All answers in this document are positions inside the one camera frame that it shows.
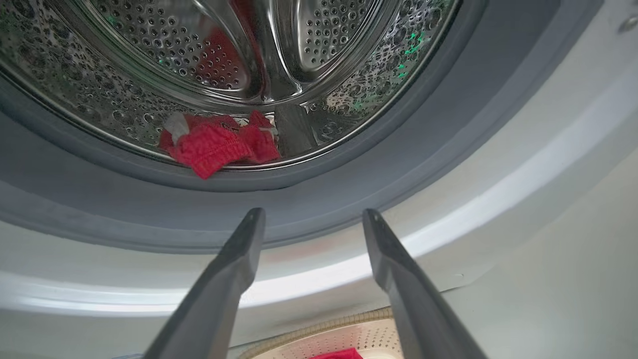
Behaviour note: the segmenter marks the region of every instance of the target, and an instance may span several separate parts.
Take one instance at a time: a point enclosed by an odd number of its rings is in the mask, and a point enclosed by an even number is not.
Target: washing machine drum
[[[352,225],[497,131],[595,3],[3,1],[0,219],[171,253],[218,251],[253,207],[265,248]],[[277,160],[203,180],[159,146],[175,114],[255,110]]]

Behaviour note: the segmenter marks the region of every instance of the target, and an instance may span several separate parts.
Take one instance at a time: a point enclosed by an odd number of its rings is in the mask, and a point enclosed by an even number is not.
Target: crumpled red clothing
[[[184,119],[189,132],[174,143],[172,134],[164,129],[159,147],[202,179],[234,162],[262,164],[279,158],[273,127],[261,112],[253,111],[246,126],[239,126],[228,115],[205,118],[185,114]]]
[[[310,359],[363,359],[355,348],[348,348],[346,350],[334,351],[332,353],[321,354],[314,356]]]

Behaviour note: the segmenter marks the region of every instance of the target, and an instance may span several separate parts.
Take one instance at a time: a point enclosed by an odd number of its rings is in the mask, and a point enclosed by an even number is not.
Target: washing machine
[[[389,305],[366,208],[440,291],[471,284],[638,148],[636,12],[1,1],[0,352],[143,353],[255,207],[263,250],[231,346]],[[175,114],[253,111],[277,159],[202,179],[161,146]]]

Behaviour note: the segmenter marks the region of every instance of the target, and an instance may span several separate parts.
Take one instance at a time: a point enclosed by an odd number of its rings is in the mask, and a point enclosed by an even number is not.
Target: red garment
[[[253,111],[244,127],[228,115],[210,118],[184,115],[184,118],[190,132],[174,144],[171,133],[164,129],[159,147],[203,179],[233,162],[262,164],[279,158],[268,131],[272,125],[258,111]]]
[[[349,348],[342,351],[335,351],[328,354],[321,354],[310,359],[363,359],[355,348]]]

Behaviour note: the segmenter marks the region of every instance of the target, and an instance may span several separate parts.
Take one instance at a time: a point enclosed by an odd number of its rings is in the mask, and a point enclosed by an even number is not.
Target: screw
[[[633,30],[636,25],[638,25],[638,15],[632,15],[627,18],[618,28],[619,33],[626,33],[627,31]]]

